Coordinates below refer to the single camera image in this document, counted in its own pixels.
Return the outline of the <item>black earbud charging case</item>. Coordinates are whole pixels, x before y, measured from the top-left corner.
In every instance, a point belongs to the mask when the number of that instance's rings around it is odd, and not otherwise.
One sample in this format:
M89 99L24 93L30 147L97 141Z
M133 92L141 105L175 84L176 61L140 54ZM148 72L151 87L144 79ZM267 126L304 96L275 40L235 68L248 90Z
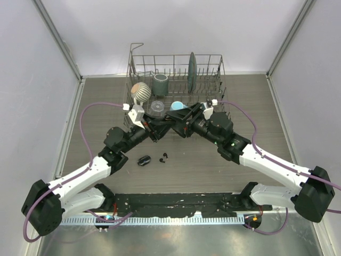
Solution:
M145 156L139 158L139 160L137 161L137 164L138 164L138 166L145 166L145 165L149 164L150 161L151 161L151 157L148 155L145 155Z

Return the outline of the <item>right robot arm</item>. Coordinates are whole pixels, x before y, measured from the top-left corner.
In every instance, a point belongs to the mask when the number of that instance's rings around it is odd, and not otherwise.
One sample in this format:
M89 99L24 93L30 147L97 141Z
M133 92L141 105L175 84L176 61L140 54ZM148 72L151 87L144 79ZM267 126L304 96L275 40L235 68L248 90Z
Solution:
M227 161L257 170L276 180L280 186L251 185L241 196L241 206L248 211L259 205L275 205L294 209L303 218L320 222L335 196L328 172L316 166L309 169L287 162L264 151L233 130L233 122L225 112L215 112L216 100L166 113L173 129L183 137L196 133L217 145L218 153Z

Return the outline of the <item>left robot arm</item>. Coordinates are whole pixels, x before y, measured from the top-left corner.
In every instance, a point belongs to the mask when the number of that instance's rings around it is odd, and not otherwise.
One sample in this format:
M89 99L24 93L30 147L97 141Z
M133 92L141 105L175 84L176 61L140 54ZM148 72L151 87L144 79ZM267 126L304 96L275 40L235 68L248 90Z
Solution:
M153 117L145 114L127 132L112 127L107 132L104 148L97 156L91 157L89 163L54 181L33 183L21 209L25 216L25 240L35 241L27 236L27 225L32 225L42 237L54 231L62 220L77 213L91 209L109 212L113 208L110 189L102 184L86 192L83 189L120 170L128 161L126 152L147 138L161 139L174 125L175 121L168 115Z

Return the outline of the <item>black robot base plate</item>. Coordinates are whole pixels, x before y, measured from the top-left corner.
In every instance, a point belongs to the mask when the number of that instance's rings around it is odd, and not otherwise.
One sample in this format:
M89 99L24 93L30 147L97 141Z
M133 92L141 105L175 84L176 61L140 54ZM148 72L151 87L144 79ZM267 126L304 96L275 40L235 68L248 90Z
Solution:
M243 194L233 193L170 193L115 194L107 207L92 208L93 212L116 213L123 217L185 218L200 212L202 217L235 217L239 211L260 212L269 207L259 206Z

